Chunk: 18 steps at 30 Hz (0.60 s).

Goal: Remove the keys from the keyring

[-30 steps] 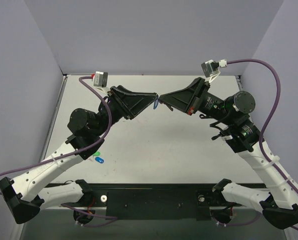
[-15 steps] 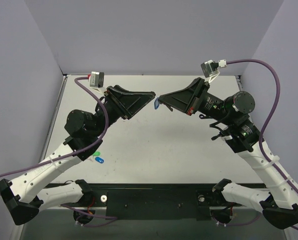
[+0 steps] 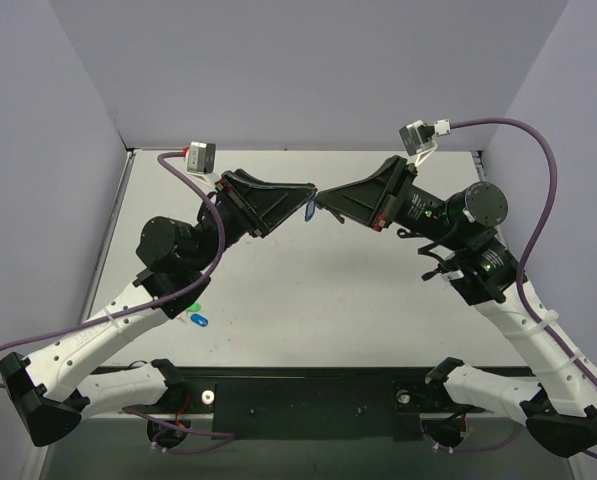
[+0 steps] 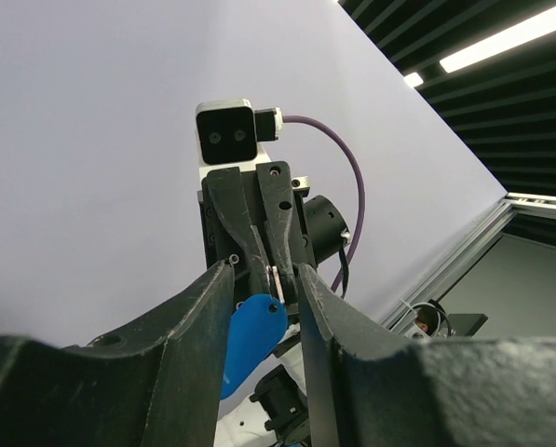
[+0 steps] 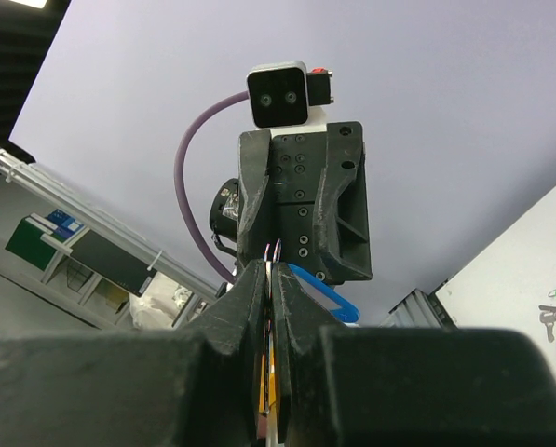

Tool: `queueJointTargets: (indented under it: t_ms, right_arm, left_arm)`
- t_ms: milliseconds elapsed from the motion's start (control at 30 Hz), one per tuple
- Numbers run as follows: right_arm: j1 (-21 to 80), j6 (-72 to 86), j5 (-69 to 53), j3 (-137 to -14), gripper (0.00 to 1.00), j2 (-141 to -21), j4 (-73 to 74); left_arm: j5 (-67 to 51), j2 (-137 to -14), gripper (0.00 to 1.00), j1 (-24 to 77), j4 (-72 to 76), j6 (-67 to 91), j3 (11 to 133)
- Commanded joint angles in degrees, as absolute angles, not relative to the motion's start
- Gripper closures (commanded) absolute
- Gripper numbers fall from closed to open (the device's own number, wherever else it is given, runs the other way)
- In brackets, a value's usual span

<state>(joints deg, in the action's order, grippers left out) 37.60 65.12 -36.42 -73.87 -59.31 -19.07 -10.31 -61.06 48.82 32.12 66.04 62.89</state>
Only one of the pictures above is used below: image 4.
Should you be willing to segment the blue key tag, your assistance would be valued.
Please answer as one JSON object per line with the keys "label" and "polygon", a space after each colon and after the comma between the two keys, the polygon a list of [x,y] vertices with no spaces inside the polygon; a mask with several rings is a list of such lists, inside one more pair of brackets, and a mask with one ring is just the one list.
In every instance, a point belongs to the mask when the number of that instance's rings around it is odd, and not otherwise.
{"label": "blue key tag", "polygon": [[277,347],[288,329],[279,299],[254,294],[232,315],[229,325],[221,400],[231,397]]}

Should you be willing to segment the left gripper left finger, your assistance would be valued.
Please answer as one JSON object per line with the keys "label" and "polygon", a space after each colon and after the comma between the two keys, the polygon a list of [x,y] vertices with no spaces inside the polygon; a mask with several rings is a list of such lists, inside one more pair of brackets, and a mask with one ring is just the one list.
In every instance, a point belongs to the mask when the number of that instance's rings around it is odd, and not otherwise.
{"label": "left gripper left finger", "polygon": [[234,272],[220,262],[85,347],[0,335],[0,446],[210,446]]}

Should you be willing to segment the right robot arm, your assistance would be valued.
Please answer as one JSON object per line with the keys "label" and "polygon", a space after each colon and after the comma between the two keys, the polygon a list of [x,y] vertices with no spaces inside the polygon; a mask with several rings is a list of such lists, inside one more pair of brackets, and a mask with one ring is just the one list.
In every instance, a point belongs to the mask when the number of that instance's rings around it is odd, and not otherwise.
{"label": "right robot arm", "polygon": [[346,257],[352,238],[333,203],[308,190],[284,162],[215,168],[202,176],[206,260],[224,261],[233,272],[223,396],[232,396],[266,359],[277,363],[218,419],[218,446],[311,444],[308,283],[322,262]]}

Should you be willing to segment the silver key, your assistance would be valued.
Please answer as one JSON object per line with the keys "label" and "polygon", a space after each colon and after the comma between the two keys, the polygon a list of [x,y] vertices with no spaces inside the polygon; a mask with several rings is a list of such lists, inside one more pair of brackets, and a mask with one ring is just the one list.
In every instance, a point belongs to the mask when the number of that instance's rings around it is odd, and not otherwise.
{"label": "silver key", "polygon": [[281,285],[280,275],[278,268],[274,265],[268,267],[268,275],[270,280],[270,289],[273,296],[275,296],[282,305],[285,305],[285,297]]}

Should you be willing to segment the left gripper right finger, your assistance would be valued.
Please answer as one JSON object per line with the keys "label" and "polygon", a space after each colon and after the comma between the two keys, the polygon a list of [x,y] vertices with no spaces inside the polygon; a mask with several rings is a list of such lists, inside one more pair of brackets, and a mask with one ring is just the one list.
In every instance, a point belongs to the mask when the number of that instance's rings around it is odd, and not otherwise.
{"label": "left gripper right finger", "polygon": [[316,446],[556,446],[556,338],[412,341],[308,283]]}

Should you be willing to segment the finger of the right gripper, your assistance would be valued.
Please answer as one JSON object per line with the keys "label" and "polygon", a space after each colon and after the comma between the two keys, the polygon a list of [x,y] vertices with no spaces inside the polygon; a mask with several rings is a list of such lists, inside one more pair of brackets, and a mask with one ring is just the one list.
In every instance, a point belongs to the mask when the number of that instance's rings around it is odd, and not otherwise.
{"label": "finger of the right gripper", "polygon": [[286,303],[297,302],[290,238],[293,192],[291,170],[285,161],[263,163],[256,168],[266,223],[266,249],[270,265],[278,268]]}
{"label": "finger of the right gripper", "polygon": [[256,168],[214,169],[202,180],[200,219],[206,266],[218,261],[232,266],[237,298],[272,295],[263,239],[265,218]]}

